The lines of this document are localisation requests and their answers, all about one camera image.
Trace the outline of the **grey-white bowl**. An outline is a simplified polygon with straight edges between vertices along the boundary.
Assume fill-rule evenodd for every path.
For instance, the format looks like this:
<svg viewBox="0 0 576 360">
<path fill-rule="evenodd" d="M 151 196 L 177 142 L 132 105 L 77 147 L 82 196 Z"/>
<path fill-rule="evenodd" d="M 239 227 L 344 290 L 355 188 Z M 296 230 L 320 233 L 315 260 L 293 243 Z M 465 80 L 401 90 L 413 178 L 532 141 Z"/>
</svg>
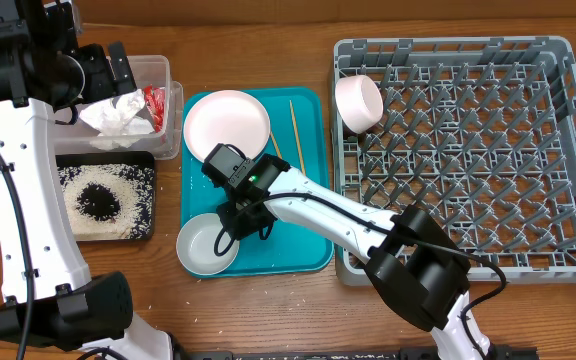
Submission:
<svg viewBox="0 0 576 360">
<path fill-rule="evenodd" d="M 183 267 L 195 276 L 212 276 L 226 270 L 235 260 L 239 242 L 232 241 L 228 233 L 220 238 L 220 251 L 231 246 L 223 256 L 216 256 L 214 245 L 223 225 L 215 213 L 191 218 L 180 230 L 176 251 Z"/>
</svg>

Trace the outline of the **pink bowl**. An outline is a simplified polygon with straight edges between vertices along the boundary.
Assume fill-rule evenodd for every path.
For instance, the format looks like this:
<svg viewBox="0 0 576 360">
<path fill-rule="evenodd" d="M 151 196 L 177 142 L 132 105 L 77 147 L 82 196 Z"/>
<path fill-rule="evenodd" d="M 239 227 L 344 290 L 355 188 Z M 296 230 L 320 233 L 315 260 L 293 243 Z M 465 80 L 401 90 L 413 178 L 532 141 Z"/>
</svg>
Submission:
<svg viewBox="0 0 576 360">
<path fill-rule="evenodd" d="M 335 104 L 344 125 L 361 134 L 376 125 L 383 116 L 384 105 L 376 83 L 366 75 L 339 79 L 334 89 Z"/>
</svg>

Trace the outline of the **red wrapper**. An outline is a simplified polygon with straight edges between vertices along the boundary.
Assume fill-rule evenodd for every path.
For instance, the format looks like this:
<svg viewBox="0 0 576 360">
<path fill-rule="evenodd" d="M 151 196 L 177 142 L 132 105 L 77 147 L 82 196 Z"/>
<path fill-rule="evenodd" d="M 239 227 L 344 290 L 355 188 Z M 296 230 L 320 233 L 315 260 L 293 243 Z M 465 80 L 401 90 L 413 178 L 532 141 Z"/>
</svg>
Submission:
<svg viewBox="0 0 576 360">
<path fill-rule="evenodd" d="M 159 132 L 164 125 L 164 112 L 166 92 L 164 88 L 157 88 L 152 85 L 143 89 L 146 106 L 153 120 L 154 130 Z"/>
</svg>

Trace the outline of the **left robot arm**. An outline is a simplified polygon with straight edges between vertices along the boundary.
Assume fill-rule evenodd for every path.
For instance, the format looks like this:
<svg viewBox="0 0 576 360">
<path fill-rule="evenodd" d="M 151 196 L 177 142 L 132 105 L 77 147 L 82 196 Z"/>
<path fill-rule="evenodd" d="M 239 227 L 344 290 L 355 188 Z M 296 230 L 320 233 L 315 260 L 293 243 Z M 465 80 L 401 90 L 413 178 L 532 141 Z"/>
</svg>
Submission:
<svg viewBox="0 0 576 360">
<path fill-rule="evenodd" d="M 0 341 L 82 358 L 180 359 L 133 309 L 119 272 L 93 276 L 73 237 L 52 133 L 59 110 L 133 92 L 124 47 L 80 46 L 71 2 L 0 0 Z"/>
</svg>

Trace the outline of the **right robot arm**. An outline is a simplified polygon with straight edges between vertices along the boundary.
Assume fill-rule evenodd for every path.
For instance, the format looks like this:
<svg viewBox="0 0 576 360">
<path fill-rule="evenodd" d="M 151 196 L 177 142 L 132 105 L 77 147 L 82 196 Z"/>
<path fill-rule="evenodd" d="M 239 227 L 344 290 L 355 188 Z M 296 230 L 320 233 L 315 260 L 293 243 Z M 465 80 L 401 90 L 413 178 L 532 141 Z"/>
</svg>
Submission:
<svg viewBox="0 0 576 360">
<path fill-rule="evenodd" d="M 229 233 L 244 222 L 257 229 L 258 218 L 313 231 L 353 254 L 382 301 L 432 335 L 440 358 L 491 357 L 492 344 L 471 311 L 474 258 L 425 211 L 409 206 L 397 214 L 354 202 L 269 154 L 252 161 L 229 152 L 202 171 L 235 207 L 224 223 Z"/>
</svg>

